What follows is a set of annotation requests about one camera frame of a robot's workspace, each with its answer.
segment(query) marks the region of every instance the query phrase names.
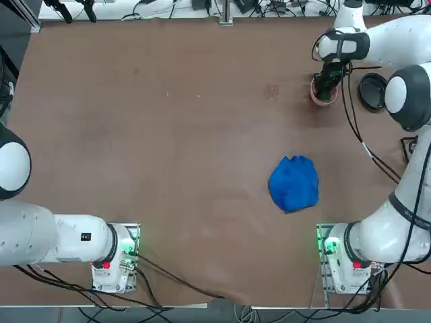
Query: cable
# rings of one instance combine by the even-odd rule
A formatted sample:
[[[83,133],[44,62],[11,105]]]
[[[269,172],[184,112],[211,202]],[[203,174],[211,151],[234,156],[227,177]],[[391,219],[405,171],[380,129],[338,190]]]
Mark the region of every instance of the cable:
[[[408,266],[408,267],[410,267],[410,268],[412,268],[412,269],[414,269],[415,271],[419,271],[420,273],[422,273],[422,274],[425,274],[425,275],[431,275],[431,271],[425,271],[425,270],[423,270],[423,269],[421,269],[421,268],[418,268],[418,267],[415,267],[414,265],[412,265],[412,264],[406,264],[406,263],[404,263],[406,266]]]
[[[81,314],[82,314],[82,315],[84,315],[84,316],[88,319],[87,323],[88,323],[88,322],[101,323],[101,321],[96,320],[96,319],[95,319],[95,317],[96,317],[96,315],[97,315],[97,314],[99,314],[102,310],[99,310],[99,312],[97,312],[93,317],[91,317],[91,316],[87,315],[87,314],[86,314],[86,313],[85,313],[81,308],[78,308],[78,310],[81,312]]]
[[[76,17],[74,17],[74,19],[73,20],[76,20],[76,18],[78,18],[80,15],[81,15],[81,13],[84,11],[84,9],[82,8],[82,10],[80,11],[80,13],[79,14],[77,14],[76,15]]]
[[[146,287],[147,287],[147,292],[148,292],[148,294],[149,294],[149,296],[150,296],[150,298],[151,298],[151,300],[152,300],[153,304],[154,304],[155,306],[157,306],[158,308],[163,308],[163,306],[162,306],[162,305],[160,305],[160,303],[159,303],[159,302],[158,302],[158,300],[156,299],[156,296],[154,295],[153,289],[151,288],[150,281],[148,280],[148,278],[147,278],[147,276],[144,274],[144,272],[143,272],[141,269],[137,268],[137,267],[135,267],[135,271],[136,271],[138,274],[140,274],[140,275],[141,275],[141,277],[143,278],[143,280],[144,280],[144,282],[145,282],[145,285],[146,285]]]
[[[185,280],[183,280],[183,279],[181,279],[181,278],[178,278],[177,276],[175,276],[175,275],[173,275],[172,273],[168,272],[166,269],[162,268],[162,267],[161,267],[161,266],[159,266],[158,264],[156,264],[156,263],[152,262],[150,259],[148,259],[148,258],[146,258],[146,257],[144,257],[144,256],[142,256],[142,255],[140,255],[140,254],[137,254],[136,252],[130,251],[130,252],[129,252],[129,254],[130,254],[131,256],[137,256],[137,257],[139,257],[140,259],[142,259],[142,260],[144,260],[144,261],[148,262],[148,263],[149,263],[149,264],[151,264],[152,266],[156,267],[156,268],[157,268],[159,271],[161,271],[162,273],[164,273],[164,274],[168,275],[170,278],[173,278],[175,281],[178,281],[178,282],[182,283],[183,285],[186,285],[188,288],[191,288],[191,289],[193,289],[194,291],[197,291],[198,293],[204,294],[204,295],[206,295],[206,296],[214,297],[214,298],[221,298],[221,299],[222,299],[222,298],[224,298],[224,297],[219,296],[219,295],[216,295],[216,294],[214,294],[214,293],[211,293],[211,292],[208,292],[208,291],[204,291],[204,290],[202,290],[202,289],[200,289],[200,288],[198,288],[198,287],[196,287],[196,286],[194,286],[194,285],[192,285],[192,284],[190,284],[190,283],[186,282]]]
[[[255,323],[258,316],[257,310],[252,309],[251,306],[244,306],[241,311],[241,317],[239,318],[236,312],[236,303],[234,303],[234,315],[238,323]]]
[[[90,323],[91,321],[93,321],[93,319],[97,316],[97,315],[99,315],[99,313],[101,312],[101,311],[103,311],[104,310],[104,308],[101,308],[101,309],[99,309],[92,317],[91,317],[91,319],[89,319],[88,321],[87,321],[87,323]]]
[[[336,8],[334,8],[334,6],[332,6],[332,4],[330,4],[329,2],[324,2],[323,0],[315,0],[315,1],[323,3],[327,7],[331,8],[332,12],[334,13],[334,16],[337,17],[338,11],[336,10]]]
[[[218,3],[217,0],[214,0],[215,3],[215,7],[217,8],[218,14],[220,15],[220,17],[222,16],[222,12],[220,11],[220,8],[218,7]]]
[[[297,2],[298,2],[298,4],[299,4],[299,8],[301,8],[301,13],[302,13],[302,15],[305,17],[305,7],[303,7],[303,6],[301,5],[301,0],[297,0]]]
[[[359,127],[358,127],[358,120],[356,118],[356,111],[355,111],[355,106],[353,103],[353,98],[352,98],[352,90],[351,90],[351,86],[350,86],[350,75],[352,74],[353,71],[353,67],[352,67],[352,63],[349,63],[349,70],[348,70],[348,74],[347,74],[347,90],[349,92],[349,97],[350,97],[350,106],[352,109],[352,114],[353,114],[353,119],[354,119],[354,124],[355,126],[353,126],[352,121],[350,119],[349,113],[347,112],[347,104],[345,103],[345,94],[344,94],[344,76],[346,75],[345,70],[342,71],[342,76],[341,76],[341,96],[342,96],[342,100],[343,100],[343,107],[344,107],[344,112],[347,118],[347,121],[349,122],[350,128],[352,129],[353,133],[355,134],[355,137],[357,138],[357,140],[359,140],[359,142],[361,142],[361,144],[364,146],[365,150],[367,151],[367,153],[369,153],[371,160],[380,168],[380,170],[382,170],[393,182],[395,182],[396,184],[398,184],[399,180],[401,179],[400,175],[398,175],[398,173],[391,168],[390,166],[388,166],[379,156],[377,156],[370,148],[368,148],[368,146],[365,144],[365,142],[362,139],[362,136],[360,134],[359,131]],[[388,173],[388,171],[383,169],[383,166],[388,169],[388,171],[390,171],[392,175],[390,175]]]
[[[379,9],[380,9],[380,5],[377,5],[377,8],[370,15],[374,15]]]
[[[71,291],[81,291],[81,292],[88,292],[88,293],[97,293],[97,294],[107,295],[107,296],[110,296],[110,297],[113,297],[113,298],[121,299],[123,301],[130,301],[131,303],[136,303],[136,304],[139,304],[139,305],[146,306],[153,313],[155,313],[154,310],[160,310],[157,307],[152,306],[150,304],[143,303],[142,301],[137,301],[137,300],[134,300],[134,299],[129,299],[127,297],[123,297],[123,296],[120,296],[120,295],[117,295],[117,294],[107,293],[107,292],[99,291],[99,290],[95,290],[95,289],[82,289],[82,288],[70,287],[70,286],[74,286],[75,285],[75,284],[70,284],[70,283],[66,283],[66,284],[60,283],[60,282],[54,283],[54,282],[50,281],[48,277],[42,276],[42,277],[44,277],[42,279],[42,278],[38,277],[37,275],[33,275],[32,273],[29,273],[28,271],[26,271],[25,269],[23,269],[21,266],[13,266],[13,267],[15,267],[16,269],[18,269],[20,272],[24,273],[26,276],[29,276],[30,278],[32,278],[32,279],[34,279],[36,281],[40,281],[41,283],[45,283],[47,285],[51,285],[51,286],[55,286],[55,287],[59,287],[59,288],[63,288],[63,289],[66,289],[66,290],[71,290]],[[160,310],[160,312],[165,312],[165,311],[168,311],[168,310],[170,310],[170,308],[166,308],[164,311]],[[172,323],[170,320],[168,320],[163,315],[161,315],[160,312],[159,312],[159,316],[161,318],[163,318],[168,323]]]
[[[174,14],[175,5],[176,5],[176,0],[174,0],[174,5],[172,6],[172,10],[170,11],[169,19],[172,18],[172,15]]]
[[[290,311],[289,313],[284,314],[282,317],[276,318],[275,320],[269,321],[268,323],[279,323],[282,320],[284,320],[284,319],[288,318],[289,316],[291,316],[295,312],[296,311]]]
[[[37,277],[39,277],[40,279],[45,279],[45,280],[47,280],[47,281],[50,281],[50,282],[53,282],[53,283],[56,283],[57,281],[58,282],[60,282],[60,283],[62,283],[62,284],[64,284],[64,285],[67,285],[68,287],[70,287],[71,289],[73,289],[74,287],[78,287],[78,288],[81,288],[81,289],[83,289],[83,287],[82,286],[80,286],[80,285],[76,285],[76,284],[69,284],[68,282],[66,282],[66,281],[64,281],[64,280],[62,280],[62,279],[60,279],[60,278],[58,278],[56,275],[54,275],[53,273],[51,273],[50,271],[48,271],[48,270],[45,270],[45,269],[41,269],[42,271],[44,271],[45,273],[47,273],[48,275],[50,275],[50,276],[52,276],[52,277],[54,277],[55,278],[55,280],[53,280],[53,279],[50,279],[49,277],[45,277],[45,276],[43,276],[43,275],[41,275],[41,274],[39,274],[36,270],[34,270],[34,268],[32,267],[32,266],[30,266],[30,265],[27,265],[27,268],[29,268],[30,269],[30,271],[34,274],[34,275],[36,275]],[[91,303],[93,303],[97,308],[101,308],[101,309],[105,309],[105,308],[108,308],[108,309],[110,309],[110,310],[112,310],[112,311],[124,311],[124,310],[121,310],[121,309],[116,309],[116,308],[112,308],[112,307],[110,307],[99,295],[97,295],[97,294],[94,294],[94,293],[92,293],[92,292],[89,292],[91,295],[93,295],[93,296],[95,296],[95,297],[97,297],[99,300],[100,300],[100,302],[105,306],[105,307],[102,307],[101,305],[99,305],[99,304],[97,304],[93,299],[91,299],[91,297],[88,297],[86,294],[84,294],[82,291],[77,291],[79,294],[81,294],[82,296],[84,296],[86,299],[88,299]]]
[[[259,12],[260,9],[258,9],[261,6],[263,0],[260,0],[260,2],[255,6],[255,8],[253,9],[253,11],[250,13],[249,17],[251,17],[254,12],[257,10]]]

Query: brown table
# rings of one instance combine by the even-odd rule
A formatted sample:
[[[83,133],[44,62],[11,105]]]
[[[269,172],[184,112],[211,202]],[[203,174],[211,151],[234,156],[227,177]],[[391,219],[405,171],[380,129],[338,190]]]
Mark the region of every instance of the brown table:
[[[332,23],[44,24],[31,37],[9,123],[33,157],[19,199],[140,222],[145,255],[191,283],[240,303],[308,307],[319,264],[316,223],[362,219],[394,189],[341,105],[317,108],[308,98],[321,68],[310,47]],[[362,108],[358,118],[369,146],[402,172],[399,126]],[[283,156],[296,154],[314,161],[320,200],[283,214],[267,180]],[[90,284],[89,264],[50,268]],[[162,303],[208,300],[147,272]],[[8,291],[2,305],[87,303],[12,268],[0,274]],[[429,279],[403,269],[383,305],[429,308],[422,297],[429,288]],[[143,287],[128,296],[148,300]],[[333,306],[345,302],[333,299]],[[313,306],[322,305],[319,279]]]

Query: black cable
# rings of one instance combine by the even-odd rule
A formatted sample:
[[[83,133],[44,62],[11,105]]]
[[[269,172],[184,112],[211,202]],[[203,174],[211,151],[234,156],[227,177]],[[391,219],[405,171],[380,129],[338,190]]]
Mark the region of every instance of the black cable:
[[[257,320],[259,321],[259,323],[262,323],[262,319],[261,319],[261,315],[259,314],[259,311],[258,310],[255,310],[255,311],[257,315]]]
[[[294,13],[292,10],[290,10],[289,8],[286,8],[286,11],[289,11],[292,15],[294,15],[295,17],[297,17],[296,13]]]
[[[220,15],[220,17],[222,16],[222,12],[220,11],[220,8],[218,7],[218,3],[217,0],[214,0],[215,3],[215,7],[217,8],[218,14]]]
[[[354,124],[355,124],[355,126],[353,126],[353,124],[352,124],[352,121],[350,120],[350,116],[349,116],[349,113],[347,112],[347,104],[345,103],[345,94],[344,94],[344,81],[343,81],[343,79],[344,79],[344,75],[346,74],[346,72],[345,72],[345,70],[343,70],[343,72],[342,72],[342,76],[341,76],[341,96],[342,96],[342,99],[343,99],[343,107],[344,107],[344,112],[345,112],[345,115],[346,115],[346,118],[347,118],[347,121],[349,122],[349,125],[350,125],[350,128],[352,129],[352,131],[353,131],[353,133],[355,134],[355,137],[357,138],[357,140],[359,140],[359,142],[361,142],[361,144],[363,144],[366,148],[367,148],[367,150],[368,150],[368,152],[370,153],[370,155],[371,155],[371,160],[373,160],[373,162],[393,181],[393,182],[395,182],[395,183],[397,183],[398,184],[398,180],[400,180],[401,179],[401,177],[400,177],[400,175],[398,175],[398,173],[393,169],[393,168],[391,168],[390,166],[388,166],[379,156],[377,156],[370,148],[368,148],[368,146],[366,146],[365,144],[364,144],[364,141],[362,140],[362,136],[361,136],[361,134],[360,134],[360,131],[359,131],[359,127],[358,127],[358,121],[357,121],[357,118],[356,118],[356,112],[355,112],[355,106],[354,106],[354,103],[353,103],[353,98],[352,98],[352,91],[351,91],[351,87],[350,87],[350,75],[352,74],[352,71],[353,71],[353,67],[352,67],[352,63],[349,63],[349,70],[348,70],[348,74],[347,74],[347,85],[348,85],[348,87],[347,87],[347,90],[348,90],[348,92],[349,92],[349,97],[350,97],[350,106],[351,106],[351,109],[352,109],[352,114],[353,114],[353,118],[354,118]],[[378,165],[378,163],[377,162],[379,162],[382,166],[384,166],[384,167],[386,167],[386,169],[388,169],[388,171],[390,171],[392,174],[393,174],[393,176],[395,177],[393,177],[393,176],[391,176],[388,172],[386,172],[386,171],[384,171],[383,170],[383,167],[380,167],[379,165]]]
[[[377,8],[370,15],[374,15],[379,9],[380,9],[380,5],[377,5]]]
[[[288,312],[288,313],[285,313],[285,314],[283,314],[282,316],[280,316],[279,318],[276,318],[276,319],[274,319],[274,320],[272,320],[272,321],[269,321],[268,323],[276,323],[276,322],[279,322],[279,321],[282,321],[282,320],[284,320],[285,318],[287,318],[289,315],[290,315],[290,313],[292,313],[292,312],[296,312],[295,310],[292,310],[292,311],[290,311],[290,312]]]
[[[49,277],[45,277],[45,276],[43,276],[43,275],[41,275],[41,274],[39,274],[36,270],[34,270],[34,268],[32,267],[32,266],[30,266],[30,265],[27,265],[27,268],[29,268],[30,269],[30,271],[34,274],[34,275],[36,275],[37,277],[39,277],[39,278],[41,278],[41,279],[46,279],[47,281],[51,281],[51,282],[54,282],[54,283],[56,283],[56,281],[58,281],[58,282],[60,282],[60,283],[62,283],[62,284],[64,284],[64,285],[67,285],[68,287],[70,287],[70,288],[74,288],[74,287],[77,287],[77,288],[80,288],[80,289],[84,289],[84,287],[82,287],[81,285],[77,285],[77,284],[70,284],[70,283],[68,283],[68,282],[66,282],[66,281],[64,281],[64,280],[62,280],[62,279],[60,279],[58,276],[56,276],[56,275],[54,275],[52,272],[50,272],[50,271],[48,271],[48,270],[46,270],[46,269],[43,269],[43,271],[45,272],[45,273],[47,273],[48,275],[50,275],[50,276],[52,276],[52,277],[54,277],[55,279],[56,279],[56,281],[55,280],[53,280],[53,279],[50,279]],[[97,308],[100,308],[100,309],[109,309],[109,310],[111,310],[111,311],[115,311],[115,312],[122,312],[122,311],[124,311],[125,310],[125,308],[124,309],[118,309],[118,308],[113,308],[113,307],[111,307],[111,306],[109,306],[99,295],[97,295],[97,294],[95,294],[95,293],[93,293],[92,291],[89,291],[88,293],[89,294],[91,294],[91,295],[93,295],[94,297],[96,297],[97,299],[99,299],[99,301],[104,305],[104,307],[102,307],[101,305],[99,305],[99,304],[97,304],[93,299],[91,299],[91,297],[88,297],[86,294],[84,294],[82,291],[77,291],[77,293],[79,293],[80,295],[82,295],[82,296],[84,296],[86,299],[88,299],[91,303],[93,303]]]
[[[159,315],[159,317],[161,317],[161,319],[165,320],[167,323],[172,323],[170,320],[168,320],[163,315],[161,315],[162,312],[168,311],[168,310],[170,310],[170,308],[166,308],[166,309],[161,310],[161,309],[159,309],[159,308],[157,308],[155,306],[152,306],[150,304],[143,303],[142,301],[136,301],[134,299],[129,299],[129,298],[126,298],[126,297],[122,297],[120,295],[116,295],[116,294],[112,294],[112,293],[107,293],[107,292],[99,291],[99,290],[95,290],[95,289],[85,289],[85,288],[72,287],[72,286],[74,286],[76,284],[71,284],[71,283],[67,283],[67,282],[64,282],[64,283],[62,283],[62,282],[54,282],[54,281],[52,281],[52,279],[50,279],[48,277],[45,277],[43,275],[40,275],[40,274],[39,275],[34,275],[32,273],[29,273],[28,271],[26,271],[25,269],[23,269],[21,266],[13,266],[13,267],[17,268],[19,271],[21,271],[22,273],[24,273],[26,276],[29,276],[30,278],[32,278],[32,279],[34,279],[36,281],[40,281],[41,283],[45,283],[47,285],[55,286],[55,287],[58,287],[58,288],[63,288],[63,289],[70,290],[70,291],[80,291],[80,292],[88,292],[88,293],[91,293],[91,294],[97,293],[97,294],[108,295],[108,296],[111,296],[113,298],[121,299],[121,300],[124,300],[124,301],[130,301],[131,303],[136,303],[136,304],[139,304],[139,305],[146,306],[148,308],[148,310],[150,310],[154,314]]]
[[[100,312],[101,311],[103,311],[104,310],[104,308],[101,308],[101,309],[99,309],[92,317],[91,317],[91,319],[89,319],[88,321],[87,321],[87,323],[90,323],[91,321],[93,321],[93,319],[97,316],[97,315],[99,315],[100,314]]]
[[[190,284],[190,283],[186,282],[185,280],[183,280],[183,279],[181,279],[181,278],[178,278],[177,276],[175,276],[174,274],[172,274],[172,273],[168,272],[166,269],[162,268],[162,267],[161,267],[161,266],[159,266],[158,264],[156,264],[156,263],[152,262],[150,259],[148,259],[148,258],[146,258],[146,257],[144,257],[144,256],[142,256],[142,255],[140,255],[140,254],[137,254],[136,252],[129,252],[129,254],[130,254],[131,256],[137,256],[137,257],[139,257],[140,259],[142,259],[142,260],[144,260],[144,261],[148,262],[148,263],[149,263],[149,264],[151,264],[153,267],[156,267],[156,268],[157,268],[159,271],[161,271],[162,273],[164,273],[164,274],[168,275],[170,278],[173,278],[175,281],[177,281],[177,282],[179,282],[179,283],[182,283],[183,285],[186,285],[188,288],[191,288],[191,289],[193,289],[194,291],[197,291],[198,293],[204,294],[204,295],[206,295],[206,296],[214,297],[214,298],[220,298],[220,299],[223,299],[223,298],[224,298],[224,297],[222,297],[222,296],[220,296],[220,295],[216,295],[216,294],[214,294],[214,293],[211,293],[211,292],[208,292],[208,291],[204,291],[204,290],[202,290],[202,289],[200,289],[200,288],[198,288],[198,287],[196,287],[196,286],[194,286],[194,285],[192,285],[192,284]]]
[[[176,0],[174,0],[174,5],[172,6],[172,10],[170,11],[169,19],[172,18],[172,15],[174,14],[175,5],[176,5]]]
[[[301,0],[297,0],[299,8],[301,8],[301,13],[305,17],[305,7],[301,5]]]
[[[54,283],[54,282],[47,280],[48,277],[45,277],[45,279],[41,279],[38,276],[33,275],[32,273],[29,273],[28,271],[23,269],[21,266],[13,266],[13,267],[18,269],[22,273],[24,273],[26,276],[29,276],[30,278],[32,278],[36,281],[40,281],[41,283],[46,283],[47,285],[51,285],[51,286],[55,286],[55,287],[59,287],[59,288],[63,288],[63,289],[71,290],[71,291],[81,291],[81,292],[89,292],[89,293],[97,293],[97,294],[107,295],[107,296],[110,296],[113,298],[121,299],[123,301],[130,301],[131,303],[136,303],[136,304],[139,304],[142,306],[146,306],[147,308],[149,308],[151,310],[159,310],[157,307],[150,305],[150,304],[147,304],[147,303],[143,303],[142,301],[137,301],[135,299],[130,299],[130,298],[123,297],[123,296],[120,296],[117,294],[107,293],[105,291],[99,291],[96,289],[85,289],[85,288],[82,289],[82,288],[70,287],[69,285],[72,285],[72,284],[65,285],[64,283]]]
[[[147,287],[147,292],[148,292],[149,297],[151,298],[151,301],[153,302],[153,304],[155,306],[157,306],[158,308],[163,308],[163,306],[160,305],[160,303],[158,302],[156,296],[154,295],[153,289],[151,288],[151,285],[150,285],[150,281],[148,280],[148,278],[145,275],[145,273],[141,269],[139,269],[137,267],[135,267],[135,271],[138,274],[140,274],[141,277],[143,278],[143,281],[145,282],[145,286]]]
[[[317,2],[323,3],[324,5],[327,5],[329,8],[332,9],[332,12],[334,13],[334,16],[337,17],[338,11],[336,10],[336,8],[334,8],[334,6],[332,6],[332,4],[330,4],[329,2],[325,2],[323,0],[316,0]]]
[[[94,318],[96,315],[91,317],[91,316],[87,315],[81,308],[78,308],[78,310],[81,312],[82,315],[84,315],[88,319],[88,322],[101,323],[101,321],[98,321]]]
[[[271,2],[270,4],[272,4],[272,8],[273,8],[272,11],[274,11],[277,14],[277,17],[280,17],[280,14],[278,13],[277,7],[275,6],[274,2]]]
[[[412,264],[406,264],[406,263],[404,263],[406,266],[408,266],[408,267],[410,267],[411,269],[414,269],[415,271],[419,271],[420,273],[422,273],[422,274],[425,274],[425,275],[431,275],[431,271],[425,271],[425,270],[423,270],[423,269],[421,269],[421,268],[418,268],[418,267],[415,267],[414,265],[412,265]]]
[[[128,13],[127,15],[124,15],[121,19],[125,19],[127,17],[135,17],[136,15],[140,16],[137,12],[135,12],[136,8],[138,8],[138,6],[143,4],[143,0],[139,0],[135,6],[133,7],[132,13]]]

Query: green indicator light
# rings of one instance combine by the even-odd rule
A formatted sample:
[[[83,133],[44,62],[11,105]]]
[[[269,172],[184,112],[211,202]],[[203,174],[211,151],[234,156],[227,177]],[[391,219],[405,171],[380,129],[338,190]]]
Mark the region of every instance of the green indicator light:
[[[334,254],[337,252],[337,246],[339,244],[339,240],[334,237],[329,237],[325,241],[325,249],[327,254]]]

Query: metal mount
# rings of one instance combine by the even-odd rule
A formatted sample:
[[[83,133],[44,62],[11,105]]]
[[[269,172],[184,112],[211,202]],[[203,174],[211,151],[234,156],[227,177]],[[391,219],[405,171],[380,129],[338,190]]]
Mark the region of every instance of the metal mount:
[[[92,288],[107,293],[128,293],[136,290],[138,257],[130,255],[139,253],[141,226],[139,223],[110,222],[118,235],[116,254],[111,262],[102,266],[92,264]]]
[[[329,261],[324,249],[325,240],[328,238],[331,229],[336,223],[318,223],[316,224],[317,245],[319,248],[319,258],[321,261],[320,271],[323,283],[323,298],[325,300],[326,308],[329,308],[329,293],[335,293],[335,288],[332,282],[331,269],[329,268]],[[359,294],[368,294],[371,292],[371,286],[368,284],[366,290]]]
[[[222,26],[232,26],[234,24],[234,20],[230,15],[230,0],[223,0],[222,16],[220,17],[219,23]]]

